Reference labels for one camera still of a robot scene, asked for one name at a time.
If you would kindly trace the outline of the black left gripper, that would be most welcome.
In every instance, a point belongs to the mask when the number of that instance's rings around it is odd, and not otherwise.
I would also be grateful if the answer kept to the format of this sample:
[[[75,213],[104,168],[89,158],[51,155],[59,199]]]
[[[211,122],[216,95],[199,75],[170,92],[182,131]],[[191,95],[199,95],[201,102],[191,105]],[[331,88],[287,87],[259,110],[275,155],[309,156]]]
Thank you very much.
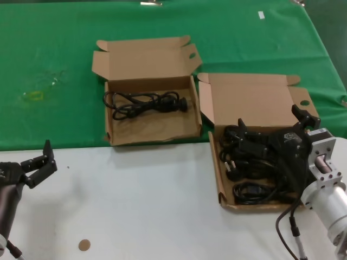
[[[34,171],[26,177],[25,171]],[[21,162],[1,162],[1,187],[25,184],[33,189],[57,171],[50,140],[46,140],[43,155]]]

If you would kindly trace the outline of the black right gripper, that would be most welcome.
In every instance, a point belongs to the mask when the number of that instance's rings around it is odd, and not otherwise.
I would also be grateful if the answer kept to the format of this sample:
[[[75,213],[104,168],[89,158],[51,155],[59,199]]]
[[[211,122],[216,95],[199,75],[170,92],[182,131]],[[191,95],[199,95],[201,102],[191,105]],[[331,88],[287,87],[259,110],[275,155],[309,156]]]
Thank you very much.
[[[249,131],[241,118],[238,119],[239,149],[258,158],[268,156],[268,146],[275,152],[277,166],[290,188],[299,196],[309,182],[308,148],[304,133],[297,129],[318,129],[320,118],[311,115],[297,105],[291,108],[298,122],[293,127],[276,129],[268,134]]]

